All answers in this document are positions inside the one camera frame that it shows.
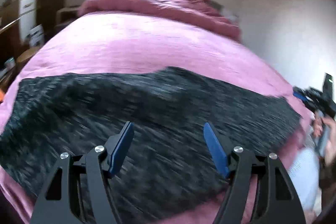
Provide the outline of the person's right hand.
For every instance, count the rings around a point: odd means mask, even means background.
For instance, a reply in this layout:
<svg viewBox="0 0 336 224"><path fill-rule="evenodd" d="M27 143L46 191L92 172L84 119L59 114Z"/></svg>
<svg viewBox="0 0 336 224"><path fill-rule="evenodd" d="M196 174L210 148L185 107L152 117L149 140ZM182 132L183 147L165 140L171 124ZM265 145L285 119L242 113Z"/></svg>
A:
<svg viewBox="0 0 336 224"><path fill-rule="evenodd" d="M313 136L322 141L322 156L319 157L321 169L331 167L335 163L335 120L322 116L320 111L314 113Z"/></svg>

